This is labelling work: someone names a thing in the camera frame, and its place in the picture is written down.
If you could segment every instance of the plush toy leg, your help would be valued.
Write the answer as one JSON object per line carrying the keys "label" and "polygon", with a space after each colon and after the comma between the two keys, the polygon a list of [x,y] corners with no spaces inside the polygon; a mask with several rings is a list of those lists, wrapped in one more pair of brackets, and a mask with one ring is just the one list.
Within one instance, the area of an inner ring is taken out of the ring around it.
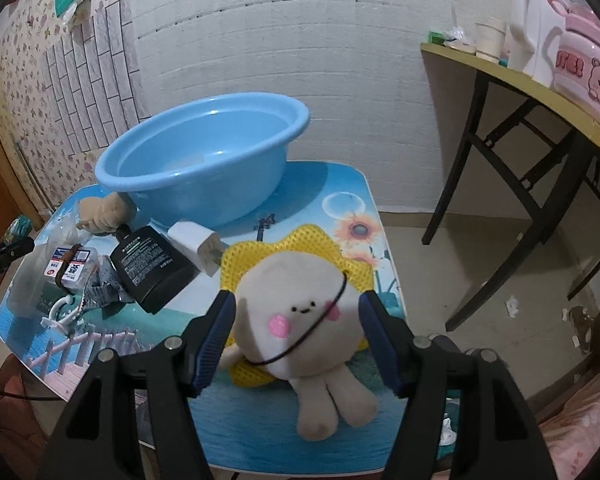
{"label": "plush toy leg", "polygon": [[240,359],[242,359],[242,350],[238,347],[237,344],[232,344],[222,350],[222,355],[220,356],[220,361],[218,362],[218,369],[227,370],[227,368],[231,368],[235,365]]}
{"label": "plush toy leg", "polygon": [[373,420],[378,413],[378,399],[354,377],[346,365],[338,365],[322,376],[333,402],[347,424],[359,428]]}
{"label": "plush toy leg", "polygon": [[305,440],[324,440],[338,429],[338,413],[320,375],[290,379],[298,394],[298,434]]}

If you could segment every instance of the white power adapter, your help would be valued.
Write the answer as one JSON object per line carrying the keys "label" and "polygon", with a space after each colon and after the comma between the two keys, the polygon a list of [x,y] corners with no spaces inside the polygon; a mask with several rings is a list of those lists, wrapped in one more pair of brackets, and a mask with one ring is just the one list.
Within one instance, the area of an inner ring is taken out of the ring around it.
{"label": "white power adapter", "polygon": [[167,231],[173,246],[208,276],[220,267],[222,242],[218,233],[195,222],[176,222]]}

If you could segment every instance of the black cable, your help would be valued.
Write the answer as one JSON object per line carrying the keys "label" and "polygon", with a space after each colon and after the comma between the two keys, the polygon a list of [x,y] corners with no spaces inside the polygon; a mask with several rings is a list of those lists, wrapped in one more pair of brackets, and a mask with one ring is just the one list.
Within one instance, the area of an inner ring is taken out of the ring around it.
{"label": "black cable", "polygon": [[266,361],[260,361],[260,362],[254,363],[253,361],[249,361],[247,359],[247,362],[251,366],[266,366],[266,365],[270,365],[271,363],[274,363],[274,362],[282,359],[283,357],[291,354],[291,352],[293,350],[295,350],[296,348],[298,348],[311,335],[311,333],[318,327],[318,325],[320,325],[320,323],[323,322],[324,318],[329,315],[329,313],[332,311],[333,307],[335,307],[338,304],[338,300],[344,294],[344,289],[346,288],[346,286],[347,286],[347,273],[343,271],[342,272],[342,285],[340,286],[340,290],[336,294],[336,297],[333,298],[333,301],[331,301],[331,304],[329,305],[329,307],[322,313],[322,315],[318,319],[315,320],[314,324],[312,324],[306,330],[306,332],[304,332],[298,338],[298,340],[296,340],[295,343],[293,343],[289,348],[287,348],[282,353],[276,355],[275,357],[272,357],[271,359],[267,359]]}
{"label": "black cable", "polygon": [[2,390],[0,390],[0,395],[21,400],[64,400],[61,397],[31,397],[26,395],[10,394],[9,392],[4,392]]}

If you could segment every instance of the beige plush toy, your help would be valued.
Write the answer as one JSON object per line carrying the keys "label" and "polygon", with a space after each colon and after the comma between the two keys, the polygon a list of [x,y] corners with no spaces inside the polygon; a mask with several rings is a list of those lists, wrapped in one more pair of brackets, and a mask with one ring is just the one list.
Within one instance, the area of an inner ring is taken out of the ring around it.
{"label": "beige plush toy", "polygon": [[[246,358],[288,381],[298,394],[296,429],[300,436],[305,440],[331,436],[338,427],[338,412],[353,427],[364,426],[376,416],[375,395],[345,364],[363,338],[358,319],[360,293],[345,282],[336,265],[316,254],[277,252],[243,275],[235,296],[235,343],[224,350],[220,367]],[[274,362],[259,365],[285,351],[289,352]]]}
{"label": "beige plush toy", "polygon": [[122,193],[111,193],[104,198],[89,196],[78,203],[78,215],[78,229],[95,235],[113,233],[136,217],[136,206]]}

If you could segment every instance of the yellow wooden table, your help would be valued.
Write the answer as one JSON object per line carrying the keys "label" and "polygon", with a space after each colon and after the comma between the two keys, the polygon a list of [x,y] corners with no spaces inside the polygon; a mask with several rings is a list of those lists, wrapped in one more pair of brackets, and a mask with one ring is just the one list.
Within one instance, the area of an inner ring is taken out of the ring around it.
{"label": "yellow wooden table", "polygon": [[[471,314],[480,308],[516,269],[539,243],[545,243],[554,232],[560,220],[571,205],[578,189],[586,182],[600,200],[597,188],[600,174],[600,124],[577,105],[565,99],[560,94],[533,81],[529,76],[510,70],[484,59],[471,56],[444,46],[430,43],[420,45],[423,56],[440,56],[452,61],[470,66],[477,70],[474,95],[471,107],[462,133],[462,140],[456,153],[453,166],[440,196],[427,230],[422,237],[422,243],[428,245],[440,225],[440,221],[448,207],[458,185],[471,148],[478,152],[490,163],[505,183],[515,193],[532,219],[531,227],[525,232],[513,252],[496,270],[494,275],[484,283],[480,290],[463,306],[461,306],[447,321],[446,329],[456,329]],[[477,136],[477,129],[484,107],[489,84],[503,86],[517,94],[523,95],[526,101],[518,107],[499,126],[485,136],[484,140]],[[526,115],[535,107],[544,107],[571,126],[571,131],[558,143],[553,142],[537,127],[526,120]],[[536,136],[549,145],[551,151],[543,157],[531,170],[521,178],[517,177],[497,156],[493,147],[499,139],[518,124],[524,124]],[[564,159],[560,175],[542,206],[533,199],[529,191],[535,183],[545,176],[551,168]],[[587,176],[592,160],[596,161],[595,177]],[[575,286],[568,298],[571,299],[579,292],[592,276],[600,269],[600,261]]]}

